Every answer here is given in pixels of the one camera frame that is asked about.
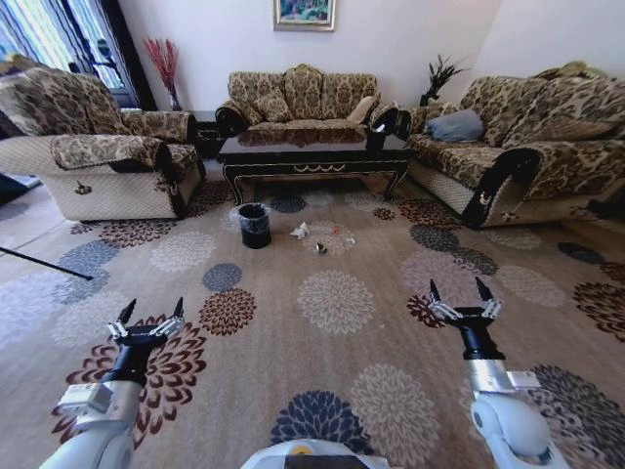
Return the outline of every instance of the trash can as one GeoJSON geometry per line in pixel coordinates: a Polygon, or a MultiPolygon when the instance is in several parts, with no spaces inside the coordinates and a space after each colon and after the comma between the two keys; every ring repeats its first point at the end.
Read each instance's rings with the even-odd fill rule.
{"type": "Polygon", "coordinates": [[[260,249],[271,242],[270,211],[262,203],[247,203],[237,210],[243,244],[260,249]]]}

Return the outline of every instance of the wall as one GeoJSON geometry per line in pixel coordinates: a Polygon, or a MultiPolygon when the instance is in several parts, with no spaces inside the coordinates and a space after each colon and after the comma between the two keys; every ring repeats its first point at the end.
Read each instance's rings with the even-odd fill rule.
{"type": "MultiPolygon", "coordinates": [[[[142,39],[173,40],[180,49],[184,108],[214,109],[228,96],[234,70],[283,71],[308,63],[323,71],[366,71],[383,100],[413,105],[428,86],[437,53],[472,66],[501,0],[337,0],[334,32],[272,30],[272,0],[120,0],[161,108],[167,97],[142,39]]],[[[457,100],[469,73],[442,96],[457,100]]]]}
{"type": "Polygon", "coordinates": [[[625,1],[504,0],[472,77],[529,76],[583,60],[625,77],[625,1]]]}

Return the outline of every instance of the table leg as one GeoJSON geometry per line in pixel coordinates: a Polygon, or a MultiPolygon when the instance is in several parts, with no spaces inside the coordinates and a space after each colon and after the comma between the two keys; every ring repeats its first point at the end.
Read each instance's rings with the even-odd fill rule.
{"type": "Polygon", "coordinates": [[[243,203],[243,194],[241,193],[241,189],[238,186],[238,180],[235,172],[232,170],[230,166],[224,165],[224,179],[228,182],[228,185],[232,189],[234,193],[234,205],[240,205],[243,203]]]}
{"type": "Polygon", "coordinates": [[[395,171],[395,173],[393,173],[393,177],[389,181],[387,188],[384,190],[385,200],[390,201],[395,198],[393,192],[395,191],[395,188],[399,185],[399,183],[401,182],[401,180],[403,179],[403,177],[406,175],[407,172],[408,172],[408,168],[404,169],[403,171],[395,171]]]}

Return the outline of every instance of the patterned sofa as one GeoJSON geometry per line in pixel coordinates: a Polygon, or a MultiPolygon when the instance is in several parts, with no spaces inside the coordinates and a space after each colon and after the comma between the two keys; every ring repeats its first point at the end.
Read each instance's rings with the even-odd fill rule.
{"type": "Polygon", "coordinates": [[[0,171],[37,175],[69,220],[180,218],[205,177],[186,112],[121,112],[95,76],[0,78],[0,171]]]}
{"type": "Polygon", "coordinates": [[[625,187],[624,82],[483,77],[460,105],[434,102],[410,115],[410,176],[467,226],[584,218],[590,200],[625,187]],[[461,108],[480,116],[480,141],[424,134],[427,120],[461,108]]]}
{"type": "Polygon", "coordinates": [[[378,81],[367,73],[323,73],[306,64],[284,73],[236,71],[228,82],[229,100],[216,111],[220,127],[228,135],[246,128],[285,129],[365,129],[367,124],[388,123],[392,128],[397,117],[395,104],[379,104],[378,81]],[[254,106],[263,96],[277,91],[288,109],[286,122],[267,122],[254,106]],[[346,118],[366,96],[378,97],[378,104],[362,124],[346,118]]]}

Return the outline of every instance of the floor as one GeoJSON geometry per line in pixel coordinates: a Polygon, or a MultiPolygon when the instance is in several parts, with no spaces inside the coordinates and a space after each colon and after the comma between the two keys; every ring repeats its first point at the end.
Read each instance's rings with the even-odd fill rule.
{"type": "Polygon", "coordinates": [[[36,467],[72,435],[55,403],[111,366],[104,324],[123,306],[156,323],[184,296],[182,335],[151,359],[136,467],[234,468],[293,438],[406,469],[492,467],[460,336],[425,308],[430,278],[453,306],[478,304],[479,276],[504,301],[491,333],[508,367],[543,385],[521,397],[571,467],[625,467],[625,226],[474,232],[407,181],[385,202],[384,183],[258,185],[261,250],[241,244],[214,168],[183,221],[76,224],[43,187],[0,207],[0,245],[94,276],[0,258],[2,465],[36,467]]]}

